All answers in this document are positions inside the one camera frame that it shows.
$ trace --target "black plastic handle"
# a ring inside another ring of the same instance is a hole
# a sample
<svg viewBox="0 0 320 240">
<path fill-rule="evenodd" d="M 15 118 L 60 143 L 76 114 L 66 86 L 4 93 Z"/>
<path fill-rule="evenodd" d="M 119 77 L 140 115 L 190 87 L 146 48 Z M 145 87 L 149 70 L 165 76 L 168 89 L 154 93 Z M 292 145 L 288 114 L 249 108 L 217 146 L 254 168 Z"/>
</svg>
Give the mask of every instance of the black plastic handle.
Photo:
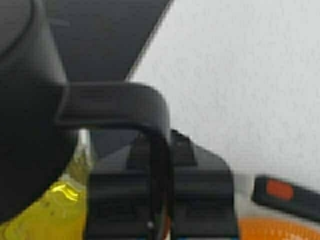
<svg viewBox="0 0 320 240">
<path fill-rule="evenodd" d="M 299 217 L 320 221 L 320 194 L 268 176 L 255 179 L 252 200 Z"/>
<path fill-rule="evenodd" d="M 55 122 L 67 129 L 134 129 L 144 133 L 151 147 L 150 221 L 155 223 L 155 213 L 164 203 L 173 219 L 170 119 L 161 94 L 137 83 L 73 83 L 65 90 Z M 151 227 L 149 231 L 154 239 L 155 230 Z"/>
</svg>

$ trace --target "black handle with orange tab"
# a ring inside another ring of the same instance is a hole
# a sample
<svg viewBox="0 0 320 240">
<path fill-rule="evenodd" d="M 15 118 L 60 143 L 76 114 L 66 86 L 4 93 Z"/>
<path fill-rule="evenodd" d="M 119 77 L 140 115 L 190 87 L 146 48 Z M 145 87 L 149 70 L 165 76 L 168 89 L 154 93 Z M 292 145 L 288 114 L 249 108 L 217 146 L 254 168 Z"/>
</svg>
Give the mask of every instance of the black handle with orange tab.
<svg viewBox="0 0 320 240">
<path fill-rule="evenodd" d="M 252 201 L 298 217 L 320 221 L 320 194 L 276 178 L 257 176 Z"/>
</svg>

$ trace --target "black plastic bracket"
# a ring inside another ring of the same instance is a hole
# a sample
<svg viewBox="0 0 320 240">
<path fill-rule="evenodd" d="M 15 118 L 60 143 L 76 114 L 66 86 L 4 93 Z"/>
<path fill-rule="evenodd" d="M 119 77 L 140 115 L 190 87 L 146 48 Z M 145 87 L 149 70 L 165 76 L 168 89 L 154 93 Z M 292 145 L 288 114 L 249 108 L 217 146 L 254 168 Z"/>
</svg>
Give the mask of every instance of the black plastic bracket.
<svg viewBox="0 0 320 240">
<path fill-rule="evenodd" d="M 55 122 L 65 129 L 133 129 L 148 137 L 150 212 L 145 230 L 149 239 L 155 239 L 156 213 L 165 205 L 168 217 L 174 218 L 170 119 L 161 94 L 137 83 L 73 83 L 65 89 Z M 97 237 L 98 231 L 86 236 Z"/>
</svg>

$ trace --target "white wall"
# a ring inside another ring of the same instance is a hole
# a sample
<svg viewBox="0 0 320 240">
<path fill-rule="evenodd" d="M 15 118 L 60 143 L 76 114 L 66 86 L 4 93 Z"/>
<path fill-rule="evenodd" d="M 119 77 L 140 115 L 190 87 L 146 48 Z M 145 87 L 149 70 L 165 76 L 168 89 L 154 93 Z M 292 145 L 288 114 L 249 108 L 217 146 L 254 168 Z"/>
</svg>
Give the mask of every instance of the white wall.
<svg viewBox="0 0 320 240">
<path fill-rule="evenodd" d="M 320 191 L 320 1 L 175 0 L 133 75 L 233 169 Z"/>
</svg>

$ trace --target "orange label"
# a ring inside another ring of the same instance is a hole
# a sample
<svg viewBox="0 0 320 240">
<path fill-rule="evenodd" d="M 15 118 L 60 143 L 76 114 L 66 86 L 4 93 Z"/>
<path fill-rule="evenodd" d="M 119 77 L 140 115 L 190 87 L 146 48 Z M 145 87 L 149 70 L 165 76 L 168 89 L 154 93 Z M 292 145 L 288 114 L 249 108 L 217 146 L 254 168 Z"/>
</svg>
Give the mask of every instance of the orange label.
<svg viewBox="0 0 320 240">
<path fill-rule="evenodd" d="M 268 180 L 266 192 L 273 197 L 285 201 L 291 200 L 294 196 L 294 190 L 290 184 L 277 180 Z"/>
</svg>

